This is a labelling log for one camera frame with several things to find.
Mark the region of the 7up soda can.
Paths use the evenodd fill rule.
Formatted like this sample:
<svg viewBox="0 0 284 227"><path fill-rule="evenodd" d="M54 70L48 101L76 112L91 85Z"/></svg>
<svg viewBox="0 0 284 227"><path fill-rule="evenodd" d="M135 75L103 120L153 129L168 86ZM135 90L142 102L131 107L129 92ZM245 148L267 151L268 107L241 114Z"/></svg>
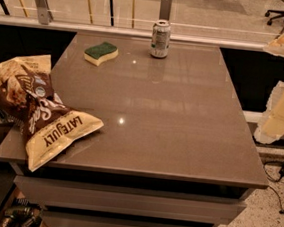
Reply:
<svg viewBox="0 0 284 227"><path fill-rule="evenodd" d="M155 58L165 58L168 55L169 39L171 37L170 23L162 19L153 25L150 53Z"/></svg>

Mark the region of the green and yellow sponge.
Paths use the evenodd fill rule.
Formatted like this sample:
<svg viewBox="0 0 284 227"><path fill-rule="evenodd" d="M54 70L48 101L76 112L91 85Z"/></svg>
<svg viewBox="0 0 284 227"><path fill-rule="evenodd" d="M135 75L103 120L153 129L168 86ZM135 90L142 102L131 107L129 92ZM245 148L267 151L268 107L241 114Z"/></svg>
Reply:
<svg viewBox="0 0 284 227"><path fill-rule="evenodd" d="M117 55L119 55L118 48L108 42L91 46L84 51L84 59L95 66L98 66L110 59L114 59Z"/></svg>

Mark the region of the grey table drawer unit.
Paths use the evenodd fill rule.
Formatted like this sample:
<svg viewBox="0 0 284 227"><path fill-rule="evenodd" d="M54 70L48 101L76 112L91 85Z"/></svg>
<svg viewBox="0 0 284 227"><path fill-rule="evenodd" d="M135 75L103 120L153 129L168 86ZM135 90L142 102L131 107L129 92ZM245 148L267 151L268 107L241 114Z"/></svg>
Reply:
<svg viewBox="0 0 284 227"><path fill-rule="evenodd" d="M49 227L218 227L247 207L251 188L11 165L14 183Z"/></svg>

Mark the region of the Late July chip bag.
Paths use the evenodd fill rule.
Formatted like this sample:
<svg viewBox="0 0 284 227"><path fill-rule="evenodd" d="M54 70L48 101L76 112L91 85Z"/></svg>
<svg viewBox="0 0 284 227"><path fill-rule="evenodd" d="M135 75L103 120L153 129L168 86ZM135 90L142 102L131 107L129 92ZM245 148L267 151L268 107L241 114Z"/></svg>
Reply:
<svg viewBox="0 0 284 227"><path fill-rule="evenodd" d="M99 118L64 105L50 73L49 55L18 56L0 63L0 109L19 124L31 171L103 126Z"/></svg>

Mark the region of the cans under table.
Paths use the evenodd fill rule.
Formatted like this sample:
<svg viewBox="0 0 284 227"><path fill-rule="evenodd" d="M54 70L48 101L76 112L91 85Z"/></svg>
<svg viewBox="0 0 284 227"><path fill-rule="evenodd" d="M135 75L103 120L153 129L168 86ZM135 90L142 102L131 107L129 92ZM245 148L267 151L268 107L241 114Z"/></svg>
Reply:
<svg viewBox="0 0 284 227"><path fill-rule="evenodd" d="M40 227L41 209L27 199L15 198L4 211L0 227Z"/></svg>

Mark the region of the metal railing post middle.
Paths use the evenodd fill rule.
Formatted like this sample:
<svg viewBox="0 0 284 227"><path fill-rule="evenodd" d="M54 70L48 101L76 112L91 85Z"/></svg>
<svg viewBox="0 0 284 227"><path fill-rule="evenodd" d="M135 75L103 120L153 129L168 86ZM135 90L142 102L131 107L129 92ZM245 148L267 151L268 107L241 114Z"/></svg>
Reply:
<svg viewBox="0 0 284 227"><path fill-rule="evenodd" d="M171 16L172 0L161 0L159 19L169 20Z"/></svg>

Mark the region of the metal railing post left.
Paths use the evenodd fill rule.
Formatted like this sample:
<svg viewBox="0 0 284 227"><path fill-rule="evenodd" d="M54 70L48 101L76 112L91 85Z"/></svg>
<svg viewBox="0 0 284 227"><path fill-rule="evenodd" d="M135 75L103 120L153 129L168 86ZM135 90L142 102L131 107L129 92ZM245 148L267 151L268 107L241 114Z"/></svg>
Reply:
<svg viewBox="0 0 284 227"><path fill-rule="evenodd" d="M47 0L35 0L37 7L38 22L42 25L48 25L53 20Z"/></svg>

